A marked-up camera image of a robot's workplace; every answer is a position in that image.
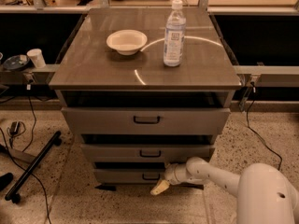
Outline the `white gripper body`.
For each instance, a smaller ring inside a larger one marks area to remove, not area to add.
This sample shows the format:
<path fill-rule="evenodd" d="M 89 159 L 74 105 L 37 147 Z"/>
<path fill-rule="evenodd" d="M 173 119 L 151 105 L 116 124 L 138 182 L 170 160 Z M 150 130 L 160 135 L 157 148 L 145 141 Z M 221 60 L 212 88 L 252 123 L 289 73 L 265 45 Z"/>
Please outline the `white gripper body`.
<path fill-rule="evenodd" d="M 208 172 L 210 168 L 211 166 L 207 162 L 174 163 L 166 168 L 164 179 L 170 185 L 202 185 L 209 179 Z"/>

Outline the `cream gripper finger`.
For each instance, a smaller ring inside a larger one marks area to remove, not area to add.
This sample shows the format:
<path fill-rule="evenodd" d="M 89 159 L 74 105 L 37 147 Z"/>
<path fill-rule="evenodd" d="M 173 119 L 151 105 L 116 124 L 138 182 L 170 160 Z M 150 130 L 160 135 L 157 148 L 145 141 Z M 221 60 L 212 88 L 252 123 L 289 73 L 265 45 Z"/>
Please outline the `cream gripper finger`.
<path fill-rule="evenodd" d="M 153 196 L 159 195 L 166 191 L 169 188 L 170 184 L 167 180 L 160 179 L 156 186 L 150 191 L 150 194 Z"/>

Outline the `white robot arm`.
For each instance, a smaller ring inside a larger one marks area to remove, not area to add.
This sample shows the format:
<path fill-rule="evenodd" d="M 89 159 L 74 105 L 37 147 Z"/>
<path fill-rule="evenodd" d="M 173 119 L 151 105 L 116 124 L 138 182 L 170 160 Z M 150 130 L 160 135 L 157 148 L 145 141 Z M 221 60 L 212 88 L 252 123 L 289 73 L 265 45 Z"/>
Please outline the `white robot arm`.
<path fill-rule="evenodd" d="M 276 168 L 254 163 L 236 175 L 198 157 L 166 167 L 152 189 L 158 195 L 171 185 L 211 181 L 236 197 L 236 224 L 299 224 L 299 191 Z"/>

